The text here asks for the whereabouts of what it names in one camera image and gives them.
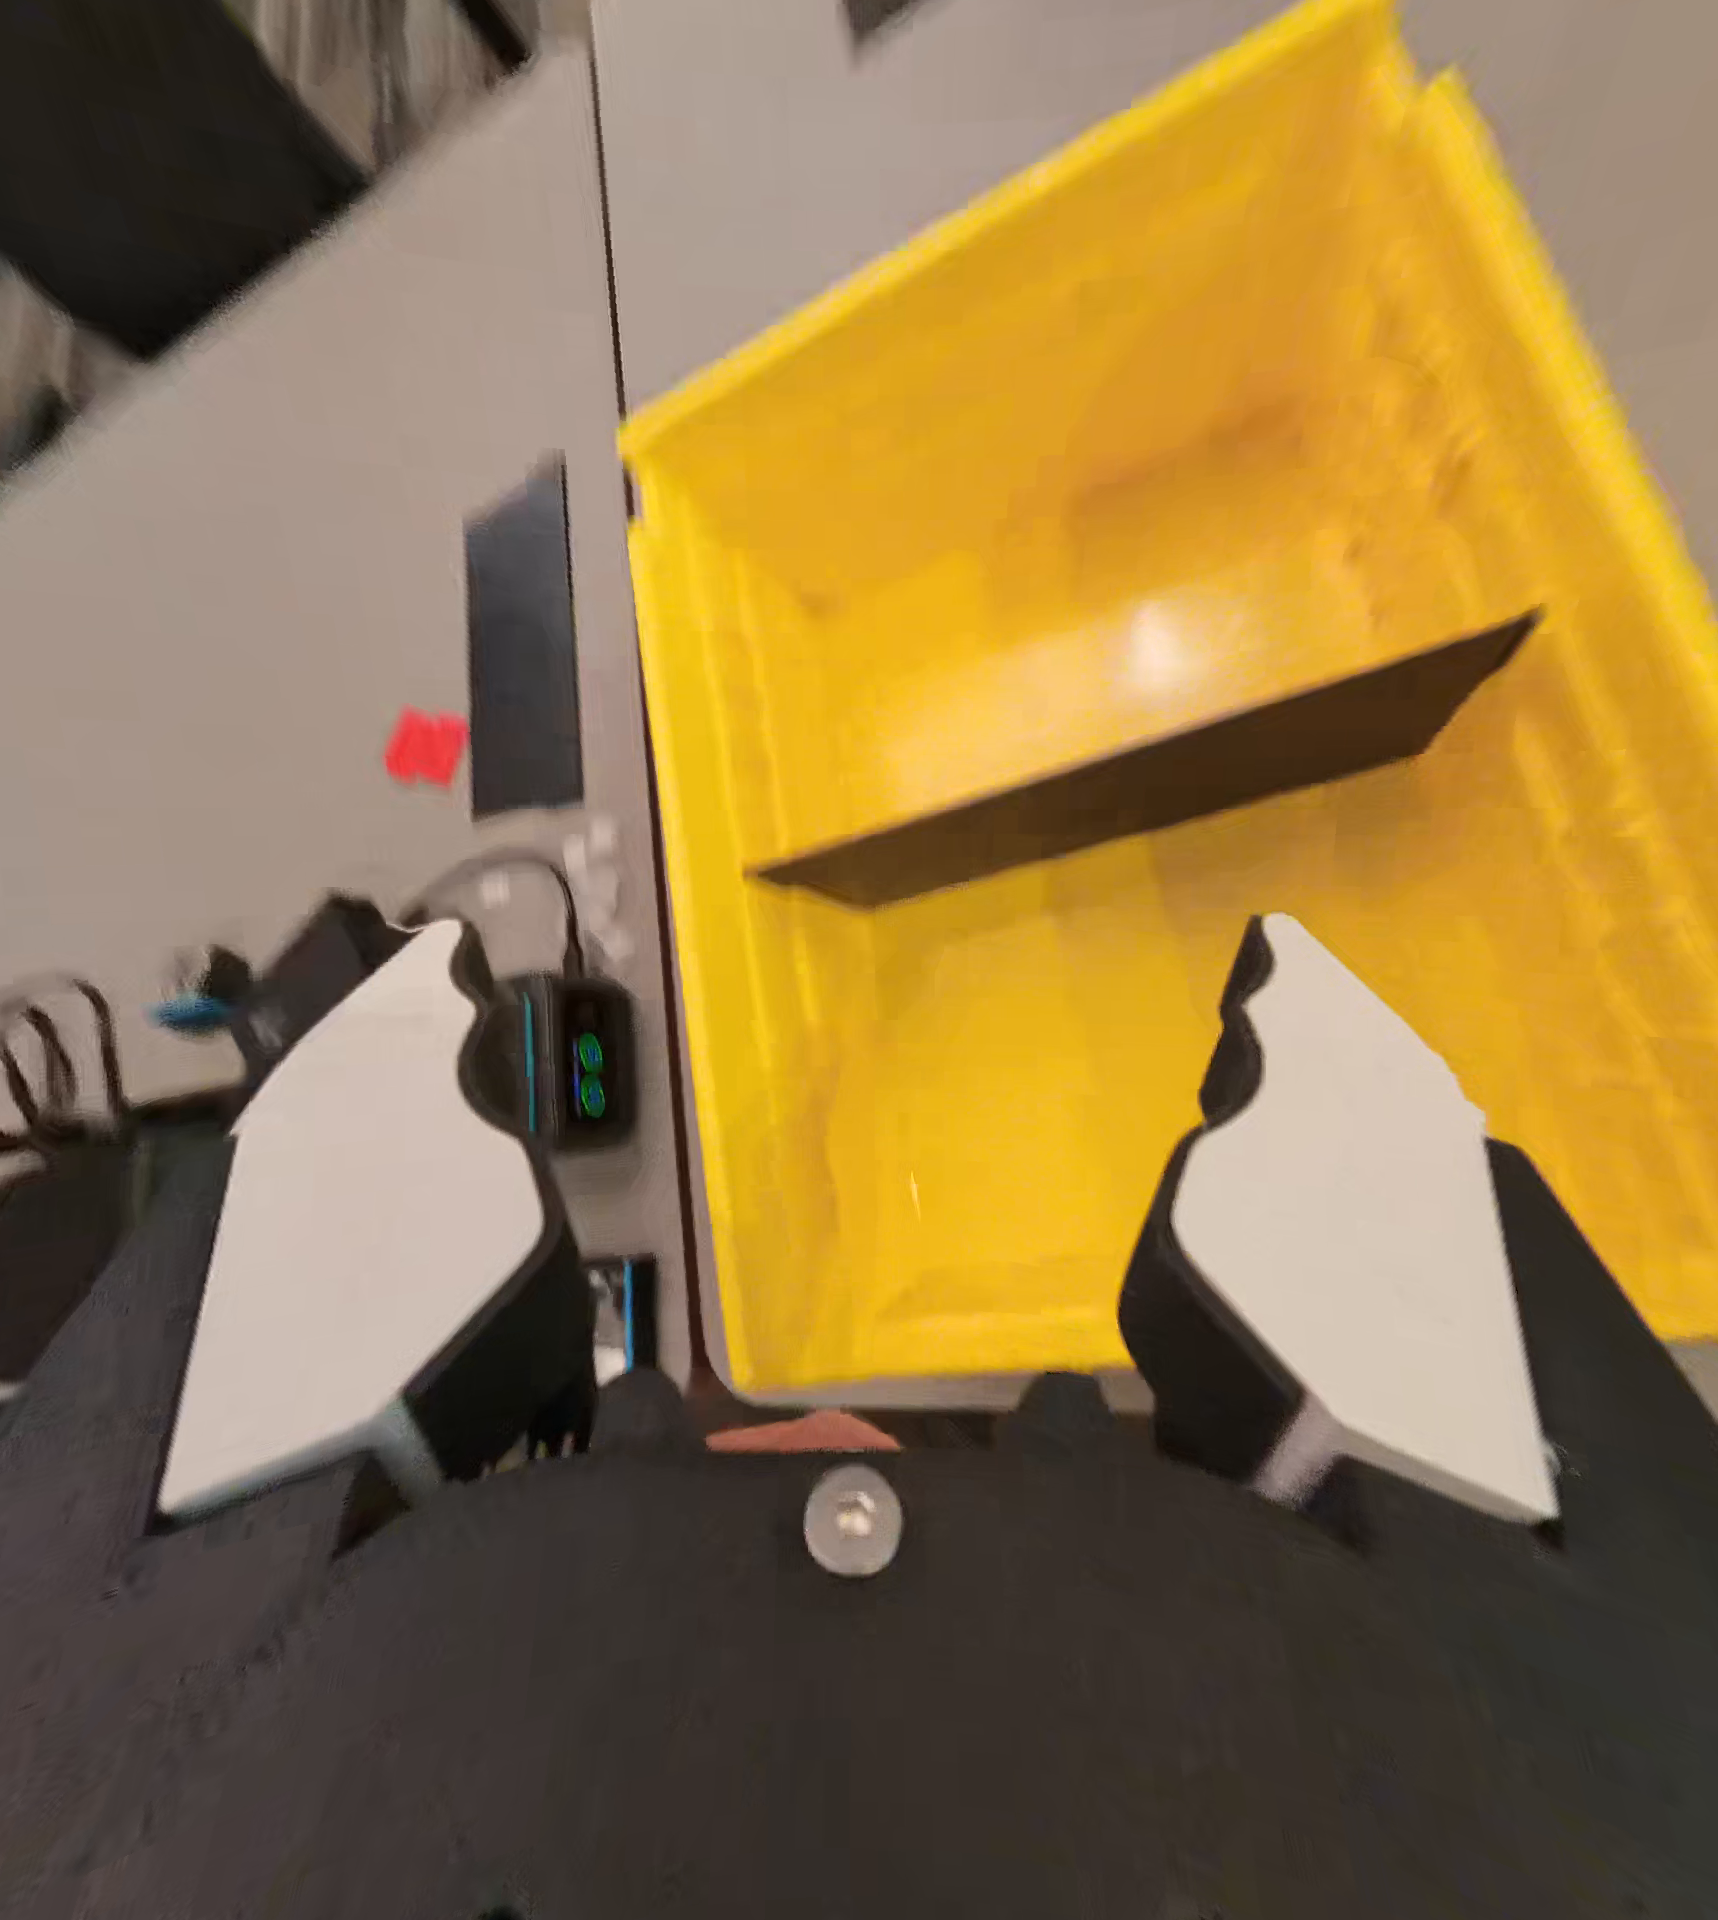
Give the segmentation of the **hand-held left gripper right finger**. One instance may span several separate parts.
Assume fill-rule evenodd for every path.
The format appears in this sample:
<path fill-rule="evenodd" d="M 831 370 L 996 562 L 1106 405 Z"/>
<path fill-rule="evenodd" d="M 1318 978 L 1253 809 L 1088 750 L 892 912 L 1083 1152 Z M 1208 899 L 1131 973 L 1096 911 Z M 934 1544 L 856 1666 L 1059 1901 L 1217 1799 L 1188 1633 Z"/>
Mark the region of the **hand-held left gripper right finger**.
<path fill-rule="evenodd" d="M 1283 1506 L 1357 1464 L 1554 1524 L 1485 1113 L 1292 916 L 1247 923 L 1218 1015 L 1118 1297 L 1158 1452 Z"/>

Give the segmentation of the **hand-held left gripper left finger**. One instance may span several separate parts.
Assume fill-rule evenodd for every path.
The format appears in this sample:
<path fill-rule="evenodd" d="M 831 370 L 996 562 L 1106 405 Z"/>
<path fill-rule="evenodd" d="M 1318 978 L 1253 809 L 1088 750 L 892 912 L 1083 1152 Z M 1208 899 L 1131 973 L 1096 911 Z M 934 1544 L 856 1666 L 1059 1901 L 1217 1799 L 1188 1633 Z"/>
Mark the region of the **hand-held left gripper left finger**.
<path fill-rule="evenodd" d="M 348 1462 L 416 1504 L 589 1452 L 596 1304 L 546 1148 L 488 1100 L 491 990 L 466 923 L 405 929 L 246 1100 L 163 1518 Z"/>

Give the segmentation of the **yellow bin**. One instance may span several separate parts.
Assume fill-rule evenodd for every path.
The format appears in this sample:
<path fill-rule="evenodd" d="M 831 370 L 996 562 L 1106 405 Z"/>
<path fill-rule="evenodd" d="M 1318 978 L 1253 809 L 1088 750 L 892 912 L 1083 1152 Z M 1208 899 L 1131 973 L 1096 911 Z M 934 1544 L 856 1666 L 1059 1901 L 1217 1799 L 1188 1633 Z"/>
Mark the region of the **yellow bin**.
<path fill-rule="evenodd" d="M 1257 26 L 617 444 L 743 1393 L 1123 1364 L 1272 912 L 1718 1345 L 1718 612 L 1390 5 Z M 768 877 L 1532 612 L 1375 773 L 894 903 Z"/>

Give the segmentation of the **black device with green lights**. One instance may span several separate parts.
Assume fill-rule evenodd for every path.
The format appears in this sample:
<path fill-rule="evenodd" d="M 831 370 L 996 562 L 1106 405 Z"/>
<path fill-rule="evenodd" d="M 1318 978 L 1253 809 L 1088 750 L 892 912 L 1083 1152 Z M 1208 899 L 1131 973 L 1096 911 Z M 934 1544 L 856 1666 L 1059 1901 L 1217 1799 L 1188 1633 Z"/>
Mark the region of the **black device with green lights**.
<path fill-rule="evenodd" d="M 633 996 L 601 973 L 514 973 L 478 1055 L 492 1119 L 556 1156 L 614 1150 L 637 1126 Z"/>

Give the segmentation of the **black bin divider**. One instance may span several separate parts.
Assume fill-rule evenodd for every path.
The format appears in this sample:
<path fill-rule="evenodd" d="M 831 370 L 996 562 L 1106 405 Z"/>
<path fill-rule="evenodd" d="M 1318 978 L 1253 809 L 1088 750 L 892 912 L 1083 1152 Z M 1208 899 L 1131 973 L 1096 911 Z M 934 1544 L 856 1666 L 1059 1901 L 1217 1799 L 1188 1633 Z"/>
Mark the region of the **black bin divider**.
<path fill-rule="evenodd" d="M 1536 607 L 1393 661 L 752 865 L 768 886 L 885 908 L 1422 757 L 1545 624 Z"/>

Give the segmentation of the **black table cover plate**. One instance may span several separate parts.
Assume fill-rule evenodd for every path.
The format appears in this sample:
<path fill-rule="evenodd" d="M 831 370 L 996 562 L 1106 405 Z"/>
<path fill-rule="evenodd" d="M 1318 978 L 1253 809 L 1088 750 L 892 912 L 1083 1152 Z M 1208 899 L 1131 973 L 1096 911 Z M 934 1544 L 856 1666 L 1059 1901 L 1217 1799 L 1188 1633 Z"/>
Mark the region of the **black table cover plate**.
<path fill-rule="evenodd" d="M 558 452 L 463 529 L 470 816 L 584 802 L 568 474 Z"/>

